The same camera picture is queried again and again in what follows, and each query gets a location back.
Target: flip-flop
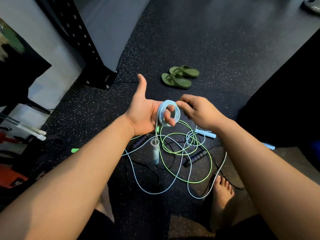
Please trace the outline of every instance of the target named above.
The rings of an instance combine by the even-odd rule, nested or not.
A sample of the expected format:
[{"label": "flip-flop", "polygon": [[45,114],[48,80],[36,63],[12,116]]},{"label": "flip-flop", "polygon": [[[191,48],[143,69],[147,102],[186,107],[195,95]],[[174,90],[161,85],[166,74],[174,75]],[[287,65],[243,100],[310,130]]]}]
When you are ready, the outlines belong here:
[{"label": "flip-flop", "polygon": [[172,87],[188,89],[191,87],[191,81],[183,78],[179,74],[162,73],[162,80],[165,84]]},{"label": "flip-flop", "polygon": [[199,76],[199,71],[193,68],[190,68],[186,65],[182,65],[182,66],[174,66],[170,68],[170,73],[171,74],[179,74],[180,76],[189,76],[189,77],[193,77],[196,78]]}]

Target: person's right forearm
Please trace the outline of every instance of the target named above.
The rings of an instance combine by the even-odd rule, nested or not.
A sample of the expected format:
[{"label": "person's right forearm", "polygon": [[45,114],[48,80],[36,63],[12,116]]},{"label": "person's right forearm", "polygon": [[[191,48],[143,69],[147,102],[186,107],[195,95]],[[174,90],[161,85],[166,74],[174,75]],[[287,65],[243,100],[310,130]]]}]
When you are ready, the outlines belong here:
[{"label": "person's right forearm", "polygon": [[235,121],[212,128],[258,211],[279,239],[320,239],[320,186]]}]

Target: black speckled floor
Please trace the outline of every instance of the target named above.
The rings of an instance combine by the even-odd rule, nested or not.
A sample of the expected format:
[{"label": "black speckled floor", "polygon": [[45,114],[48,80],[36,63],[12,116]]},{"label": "black speckled floor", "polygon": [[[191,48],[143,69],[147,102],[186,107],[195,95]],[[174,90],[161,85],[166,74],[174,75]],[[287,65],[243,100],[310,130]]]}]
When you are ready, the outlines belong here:
[{"label": "black speckled floor", "polygon": [[[183,93],[205,96],[234,119],[250,96],[320,27],[318,17],[299,9],[301,2],[151,0],[122,53],[117,80],[133,81],[141,73],[148,83],[148,99],[176,101]],[[189,90],[169,88],[160,82],[163,72],[184,64],[200,71]],[[70,155],[72,148],[81,147],[123,114],[136,86],[115,84],[106,91],[75,83],[43,126],[67,141],[61,156],[46,164],[57,165]],[[194,127],[184,115],[181,119]],[[181,125],[164,129],[164,133],[177,131],[187,130]],[[207,146],[218,143],[208,140]],[[223,150],[219,148],[213,155],[221,162]],[[149,157],[148,148],[132,154],[133,159],[151,165]],[[168,164],[172,160],[172,156],[165,155]],[[174,172],[178,162],[179,159],[172,168]],[[196,222],[206,220],[203,212],[208,213],[208,206],[189,195],[186,183],[177,180],[166,193],[148,195],[138,188],[129,163],[128,166],[132,191],[126,183],[125,159],[119,161],[109,180],[115,225],[122,239],[168,239],[171,215]],[[154,169],[159,174],[161,189],[165,189],[174,178],[166,171]],[[209,171],[209,160],[194,164],[193,170],[191,180],[202,179]],[[223,170],[234,184],[242,186],[229,159]],[[136,174],[146,190],[159,190],[148,169],[136,165]],[[186,169],[180,175],[186,178]],[[208,180],[192,185],[190,191],[199,196],[207,184]]]}]

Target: bare foot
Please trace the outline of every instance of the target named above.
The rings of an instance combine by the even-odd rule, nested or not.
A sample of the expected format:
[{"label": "bare foot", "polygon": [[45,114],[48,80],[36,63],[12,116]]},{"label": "bare foot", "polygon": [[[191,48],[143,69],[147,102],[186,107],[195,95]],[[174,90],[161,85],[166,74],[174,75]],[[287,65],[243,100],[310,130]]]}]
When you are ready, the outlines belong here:
[{"label": "bare foot", "polygon": [[222,212],[228,201],[234,196],[234,191],[228,181],[219,175],[213,184],[213,203],[211,210],[210,226],[215,231],[222,226]]}]

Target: black shorts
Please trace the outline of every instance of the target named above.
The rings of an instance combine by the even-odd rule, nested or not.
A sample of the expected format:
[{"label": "black shorts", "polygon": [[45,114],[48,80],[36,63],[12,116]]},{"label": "black shorts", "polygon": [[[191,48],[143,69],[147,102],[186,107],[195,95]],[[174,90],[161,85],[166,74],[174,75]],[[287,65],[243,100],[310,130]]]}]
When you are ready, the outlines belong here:
[{"label": "black shorts", "polygon": [[[78,240],[120,239],[114,229],[114,223],[103,213],[94,210]],[[252,216],[238,224],[216,231],[214,239],[277,239],[261,215]]]}]

